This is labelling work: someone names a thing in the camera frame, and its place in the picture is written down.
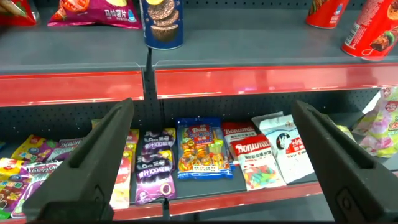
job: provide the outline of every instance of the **pink candy bag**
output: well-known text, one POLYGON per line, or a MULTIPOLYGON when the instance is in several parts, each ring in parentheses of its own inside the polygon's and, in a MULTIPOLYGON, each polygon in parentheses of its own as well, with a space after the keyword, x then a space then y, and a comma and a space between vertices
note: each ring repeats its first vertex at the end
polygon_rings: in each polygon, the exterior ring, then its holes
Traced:
POLYGON ((60 0, 48 26, 80 26, 94 23, 122 28, 142 27, 131 0, 60 0))
POLYGON ((391 157, 398 151, 398 88, 380 91, 374 109, 362 117, 353 133, 364 136, 360 142, 368 153, 378 157, 391 157))

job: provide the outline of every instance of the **snack canister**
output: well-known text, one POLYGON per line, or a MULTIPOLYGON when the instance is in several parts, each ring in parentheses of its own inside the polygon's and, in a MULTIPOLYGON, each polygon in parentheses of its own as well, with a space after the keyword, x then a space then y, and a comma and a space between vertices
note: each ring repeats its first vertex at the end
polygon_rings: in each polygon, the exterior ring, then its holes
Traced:
POLYGON ((145 44, 153 49, 182 45, 182 0, 140 0, 145 44))
POLYGON ((382 60, 398 38, 398 0, 368 0, 342 50, 365 60, 382 60))
POLYGON ((349 0, 313 0, 305 22, 319 28, 335 28, 348 2, 349 0))

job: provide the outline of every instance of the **snack package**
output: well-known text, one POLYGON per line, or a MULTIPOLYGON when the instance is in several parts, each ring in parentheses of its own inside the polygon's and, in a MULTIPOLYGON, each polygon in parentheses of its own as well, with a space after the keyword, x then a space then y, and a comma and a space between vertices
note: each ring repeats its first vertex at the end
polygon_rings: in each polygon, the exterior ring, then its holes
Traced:
POLYGON ((261 121, 260 130, 268 138, 287 184, 314 172, 292 115, 261 121))
POLYGON ((364 136, 360 146, 373 156, 390 158, 398 150, 398 89, 381 89, 374 109, 363 116, 353 133, 364 136))
POLYGON ((30 183, 26 161, 0 159, 0 220, 10 217, 30 183))
POLYGON ((53 140, 31 134, 12 154, 11 158, 29 162, 45 161, 58 146, 53 140))
POLYGON ((177 119, 178 178, 232 178, 218 118, 177 119))
MULTIPOLYGON (((101 119, 92 119, 91 120, 91 127, 94 129, 97 124, 99 124, 101 119)), ((135 162, 136 162, 136 149, 137 149, 137 143, 139 139, 139 129, 130 129, 130 133, 127 136, 126 139, 126 146, 124 147, 124 150, 129 149, 131 151, 131 172, 134 172, 135 168, 135 162)))
POLYGON ((83 138, 60 140, 46 161, 64 161, 69 154, 83 141, 83 138))
POLYGON ((137 157, 137 205, 159 197, 176 198, 171 176, 174 166, 171 147, 174 142, 174 128, 165 128, 161 133, 146 132, 142 154, 137 157))
POLYGON ((266 115, 253 117, 253 118, 251 118, 251 121, 254 123, 254 125, 256 125, 257 128, 260 128, 261 121, 264 121, 265 119, 278 118, 283 115, 284 115, 284 112, 280 111, 280 112, 276 112, 276 113, 272 113, 272 114, 266 114, 266 115))
POLYGON ((60 161, 53 162, 35 162, 27 164, 27 170, 32 179, 28 185, 25 193, 22 195, 21 199, 18 201, 17 207, 11 213, 12 218, 22 218, 25 215, 22 212, 22 205, 24 202, 44 183, 44 181, 49 177, 50 174, 61 164, 60 161))
POLYGON ((286 185, 265 135, 233 141, 232 148, 238 155, 247 190, 286 185))
POLYGON ((234 165, 239 164, 238 157, 234 149, 232 148, 231 143, 233 141, 242 140, 249 136, 256 136, 256 130, 254 129, 254 125, 252 122, 242 122, 242 123, 235 123, 235 122, 223 122, 222 124, 224 138, 227 143, 229 149, 229 160, 233 161, 234 165))
POLYGON ((142 27, 131 0, 60 0, 48 26, 81 26, 94 23, 122 28, 142 27))
POLYGON ((0 0, 0 26, 34 26, 38 20, 33 0, 0 0))
POLYGON ((351 131, 349 131, 349 129, 346 126, 336 125, 336 127, 340 129, 340 131, 342 131, 344 134, 346 134, 350 139, 355 141, 353 134, 351 134, 351 131))
POLYGON ((123 209, 130 206, 131 163, 133 155, 135 155, 133 150, 135 152, 136 149, 130 149, 127 146, 124 148, 118 176, 109 202, 113 209, 123 209))

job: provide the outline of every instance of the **blue candy package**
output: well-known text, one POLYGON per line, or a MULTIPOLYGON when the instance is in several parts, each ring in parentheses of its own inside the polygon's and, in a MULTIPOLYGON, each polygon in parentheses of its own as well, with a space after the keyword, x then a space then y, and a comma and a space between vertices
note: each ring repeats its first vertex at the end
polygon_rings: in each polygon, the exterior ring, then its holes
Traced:
POLYGON ((232 178, 219 118, 177 119, 178 179, 232 178))

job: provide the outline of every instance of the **pegboard back panel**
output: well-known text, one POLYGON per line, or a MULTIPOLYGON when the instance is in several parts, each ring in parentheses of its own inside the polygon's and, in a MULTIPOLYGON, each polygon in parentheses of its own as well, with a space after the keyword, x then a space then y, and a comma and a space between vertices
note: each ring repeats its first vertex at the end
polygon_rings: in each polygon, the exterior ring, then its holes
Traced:
MULTIPOLYGON (((310 9, 312 0, 181 0, 186 8, 310 9)), ((139 0, 133 0, 139 9, 139 0)), ((347 9, 361 9, 366 0, 351 0, 347 9)), ((37 7, 58 7, 59 0, 35 0, 37 7)))
POLYGON ((166 126, 175 118, 215 116, 223 120, 247 121, 254 116, 283 111, 291 114, 292 103, 301 100, 325 114, 362 111, 378 89, 212 96, 162 100, 166 126))
MULTIPOLYGON (((102 118, 115 104, 116 102, 79 103, 0 108, 0 139, 12 141, 24 139, 30 134, 54 140, 86 136, 91 131, 91 120, 102 118)), ((156 121, 160 121, 160 113, 150 109, 150 104, 134 102, 132 128, 151 127, 156 121)))

